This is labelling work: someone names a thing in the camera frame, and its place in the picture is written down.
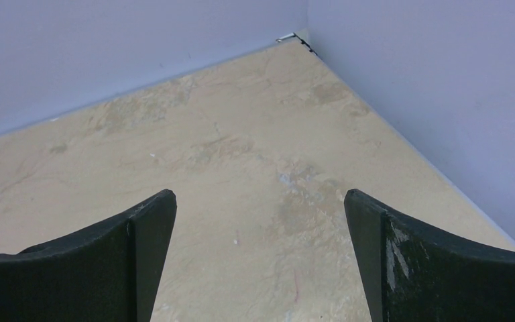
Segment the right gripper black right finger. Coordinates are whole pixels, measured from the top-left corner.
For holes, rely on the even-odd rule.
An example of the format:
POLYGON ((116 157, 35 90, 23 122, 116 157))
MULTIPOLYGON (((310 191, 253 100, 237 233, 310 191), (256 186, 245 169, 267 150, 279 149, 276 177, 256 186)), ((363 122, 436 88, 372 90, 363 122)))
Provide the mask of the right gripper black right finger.
POLYGON ((358 189, 344 199, 373 321, 515 321, 515 252, 405 215, 358 189))

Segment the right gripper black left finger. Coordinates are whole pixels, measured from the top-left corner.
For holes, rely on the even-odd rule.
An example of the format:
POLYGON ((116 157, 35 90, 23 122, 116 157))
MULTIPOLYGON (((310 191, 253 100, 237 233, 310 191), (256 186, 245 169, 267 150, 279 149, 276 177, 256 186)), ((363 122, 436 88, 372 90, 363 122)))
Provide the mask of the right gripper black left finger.
POLYGON ((162 190, 18 254, 0 254, 0 321, 149 321, 177 212, 162 190))

